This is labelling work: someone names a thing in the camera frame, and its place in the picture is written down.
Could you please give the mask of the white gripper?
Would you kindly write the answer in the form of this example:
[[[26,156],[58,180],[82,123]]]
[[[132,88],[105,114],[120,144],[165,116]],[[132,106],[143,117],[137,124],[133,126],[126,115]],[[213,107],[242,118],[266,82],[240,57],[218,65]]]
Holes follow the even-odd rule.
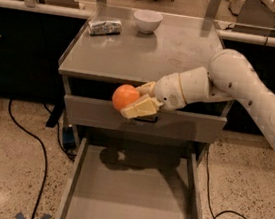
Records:
[[[172,111],[210,98],[210,81],[205,68],[166,75],[136,87],[140,98],[121,109],[124,118],[155,115],[160,107]]]

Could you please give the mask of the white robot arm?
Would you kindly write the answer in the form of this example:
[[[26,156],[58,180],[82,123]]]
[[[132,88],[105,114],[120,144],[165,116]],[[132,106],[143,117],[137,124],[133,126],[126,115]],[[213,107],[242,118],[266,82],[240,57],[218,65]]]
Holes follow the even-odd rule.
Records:
[[[178,110],[196,102],[235,100],[275,150],[275,93],[238,51],[223,49],[213,55],[206,68],[162,76],[136,90],[139,98],[119,109],[124,118],[154,115],[160,109]]]

